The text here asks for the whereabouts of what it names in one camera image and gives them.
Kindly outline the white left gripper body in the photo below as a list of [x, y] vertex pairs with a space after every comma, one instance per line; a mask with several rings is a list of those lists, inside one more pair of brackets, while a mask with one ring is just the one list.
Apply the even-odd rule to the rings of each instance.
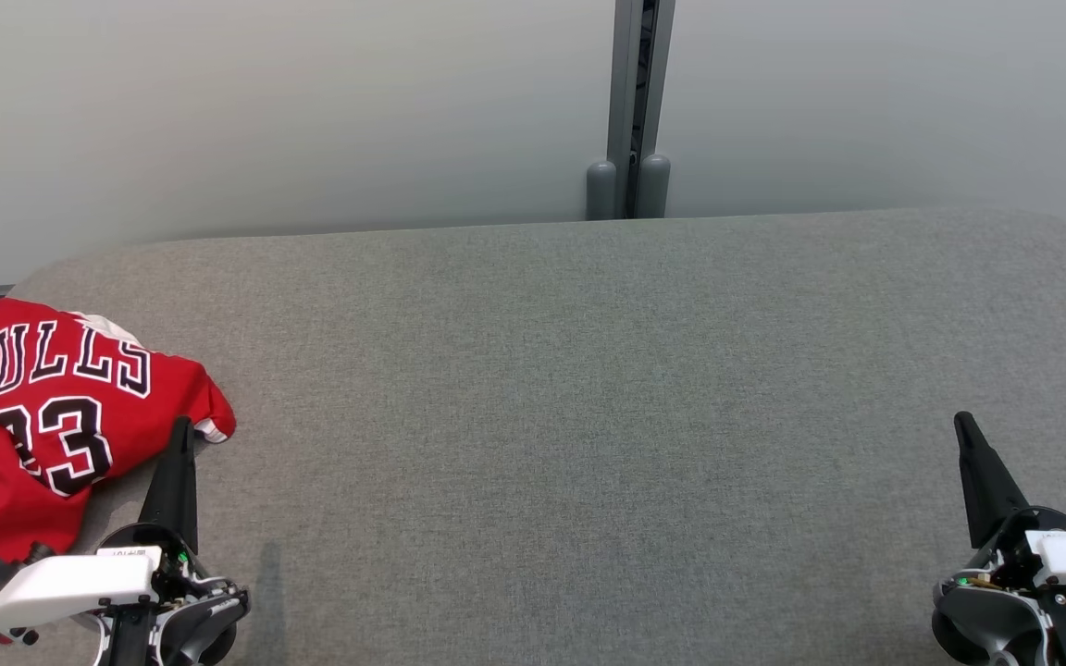
[[92, 555], [58, 555], [22, 566], [0, 589], [0, 633], [80, 614], [151, 611], [182, 604], [198, 527], [138, 523], [107, 536]]

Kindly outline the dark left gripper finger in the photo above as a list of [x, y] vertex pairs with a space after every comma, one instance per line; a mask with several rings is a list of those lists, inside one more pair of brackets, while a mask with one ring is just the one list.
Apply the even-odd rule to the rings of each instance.
[[191, 418], [175, 418], [139, 514], [141, 523], [166, 527], [193, 553], [199, 551], [195, 442]]

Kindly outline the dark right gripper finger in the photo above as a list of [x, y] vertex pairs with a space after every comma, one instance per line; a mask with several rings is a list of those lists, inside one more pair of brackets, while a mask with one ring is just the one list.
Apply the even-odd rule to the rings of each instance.
[[1023, 491], [990, 446], [972, 413], [953, 416], [970, 545], [979, 549], [1016, 511], [1029, 506]]

